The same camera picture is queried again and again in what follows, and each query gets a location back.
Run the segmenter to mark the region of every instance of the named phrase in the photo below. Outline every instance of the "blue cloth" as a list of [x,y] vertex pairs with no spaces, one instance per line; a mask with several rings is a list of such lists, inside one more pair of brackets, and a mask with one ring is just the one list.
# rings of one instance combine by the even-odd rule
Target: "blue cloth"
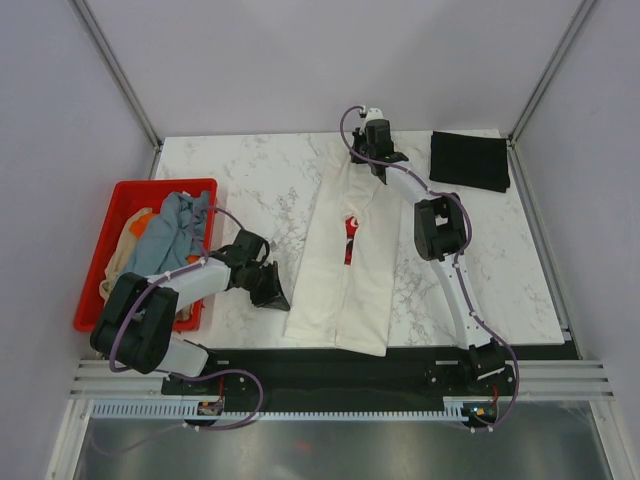
[[193,241],[189,221],[194,209],[202,208],[193,225],[196,236],[204,238],[208,205],[209,192],[203,192],[196,199],[183,193],[169,194],[162,202],[160,213],[149,221],[122,273],[142,276],[164,273],[187,265],[189,255],[201,255]]

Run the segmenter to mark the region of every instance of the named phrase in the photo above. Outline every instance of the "red label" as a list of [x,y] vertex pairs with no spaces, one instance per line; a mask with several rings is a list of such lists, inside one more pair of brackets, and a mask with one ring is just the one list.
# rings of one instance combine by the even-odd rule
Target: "red label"
[[356,230],[358,229],[358,220],[355,217],[347,218],[345,222],[347,228],[347,249],[344,253],[344,264],[351,265],[351,256],[353,255],[353,242],[355,241]]

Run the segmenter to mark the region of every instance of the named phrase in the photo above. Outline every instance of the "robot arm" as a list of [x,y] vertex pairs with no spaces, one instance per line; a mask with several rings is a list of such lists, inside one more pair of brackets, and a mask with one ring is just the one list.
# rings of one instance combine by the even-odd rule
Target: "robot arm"
[[[460,207],[447,196],[428,193],[416,178],[406,173],[407,170],[416,170],[403,153],[395,151],[389,121],[384,119],[380,109],[363,108],[360,116],[363,118],[362,127],[353,132],[353,150],[376,160],[375,164],[370,164],[371,173],[413,206],[415,246],[442,285],[455,325],[456,344],[468,352],[465,366],[468,377],[478,380],[501,372],[504,359],[497,342],[473,316],[485,318],[471,288],[465,255],[456,255],[467,239]],[[351,160],[353,163],[367,163],[353,152]],[[403,168],[389,168],[380,162],[401,162]],[[469,311],[465,293],[474,306],[473,312]]]
[[[266,252],[260,260],[260,252]],[[175,372],[196,377],[202,372],[209,353],[206,349],[172,337],[176,312],[201,298],[230,288],[249,291],[256,307],[289,310],[280,280],[278,264],[266,263],[267,241],[247,230],[240,230],[233,244],[226,245],[202,266],[182,275],[167,274],[168,279],[153,289],[137,309],[118,345],[116,360],[140,373],[154,370]],[[148,278],[134,273],[122,275],[107,301],[90,343],[94,350],[109,357],[116,336],[134,302],[145,289],[164,277]]]

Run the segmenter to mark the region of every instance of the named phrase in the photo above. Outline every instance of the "red basket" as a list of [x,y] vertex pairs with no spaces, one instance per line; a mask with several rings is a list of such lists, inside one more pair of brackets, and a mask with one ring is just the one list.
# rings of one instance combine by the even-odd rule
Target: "red basket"
[[[91,332],[98,323],[104,300],[98,293],[100,282],[104,280],[104,269],[109,259],[116,251],[118,238],[127,220],[141,208],[152,208],[160,212],[162,202],[171,192],[187,192],[193,197],[199,197],[202,192],[210,192],[210,204],[216,203],[218,184],[212,178],[198,178],[190,180],[141,180],[120,182],[113,189],[109,209],[102,225],[98,245],[93,253],[87,281],[82,290],[78,310],[73,320],[73,326],[79,332]],[[211,232],[213,230],[213,210],[209,210],[207,226],[204,235],[204,247],[209,248]],[[197,330],[200,326],[202,301],[196,302],[191,312],[191,318],[184,322],[176,322],[173,330]]]

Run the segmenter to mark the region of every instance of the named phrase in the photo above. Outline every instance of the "beige cloth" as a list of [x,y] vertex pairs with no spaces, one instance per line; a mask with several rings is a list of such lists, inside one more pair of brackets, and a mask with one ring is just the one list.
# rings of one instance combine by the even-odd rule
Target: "beige cloth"
[[[141,208],[136,213],[127,220],[122,228],[122,232],[120,233],[120,238],[118,239],[118,245],[116,246],[116,251],[113,253],[109,263],[107,263],[107,268],[104,269],[105,279],[100,282],[99,292],[102,299],[107,302],[109,299],[109,295],[113,291],[113,287],[120,276],[120,272],[126,266],[129,261],[129,257],[131,256],[131,252],[133,252],[134,247],[136,246],[136,242],[138,239],[136,236],[129,231],[129,227],[133,222],[138,220],[143,215],[147,213],[151,213],[153,210],[151,208]],[[176,322],[184,322],[191,318],[191,307],[192,305],[187,305],[178,313],[176,313]]]

